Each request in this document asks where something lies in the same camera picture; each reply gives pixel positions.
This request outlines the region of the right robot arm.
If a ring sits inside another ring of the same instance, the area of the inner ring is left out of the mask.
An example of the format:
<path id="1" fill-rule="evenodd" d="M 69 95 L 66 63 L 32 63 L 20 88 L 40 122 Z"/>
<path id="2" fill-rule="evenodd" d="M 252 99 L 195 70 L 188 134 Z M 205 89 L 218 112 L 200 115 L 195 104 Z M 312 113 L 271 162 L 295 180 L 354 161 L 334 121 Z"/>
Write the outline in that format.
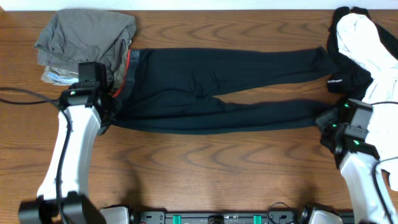
<path id="1" fill-rule="evenodd" d="M 375 146 L 365 142 L 373 105 L 349 98 L 316 120 L 320 143 L 330 150 L 343 176 L 355 223 L 397 223 L 397 211 L 382 178 Z"/>

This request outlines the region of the black leggings with red waistband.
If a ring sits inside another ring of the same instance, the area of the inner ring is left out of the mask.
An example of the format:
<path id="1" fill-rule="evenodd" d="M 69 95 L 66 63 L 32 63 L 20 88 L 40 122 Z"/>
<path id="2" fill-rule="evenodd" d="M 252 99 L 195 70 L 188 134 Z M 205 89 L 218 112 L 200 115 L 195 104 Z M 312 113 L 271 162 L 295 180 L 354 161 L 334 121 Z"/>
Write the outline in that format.
<path id="1" fill-rule="evenodd" d="M 313 126 L 331 106 L 313 100 L 226 103 L 220 95 L 317 80 L 336 71 L 325 49 L 253 52 L 142 49 L 131 53 L 115 126 L 175 134 L 218 134 Z"/>

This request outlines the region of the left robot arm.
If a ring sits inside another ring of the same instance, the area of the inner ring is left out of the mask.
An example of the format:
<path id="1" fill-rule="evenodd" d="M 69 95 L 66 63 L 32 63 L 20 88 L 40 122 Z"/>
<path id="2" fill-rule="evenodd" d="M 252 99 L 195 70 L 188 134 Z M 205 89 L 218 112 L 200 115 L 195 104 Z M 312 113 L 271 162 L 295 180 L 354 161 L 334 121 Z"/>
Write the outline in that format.
<path id="1" fill-rule="evenodd" d="M 19 207 L 21 223 L 106 223 L 88 196 L 88 173 L 97 135 L 102 132 L 106 104 L 112 100 L 100 87 L 70 88 L 55 106 L 58 135 L 52 160 L 33 201 Z"/>

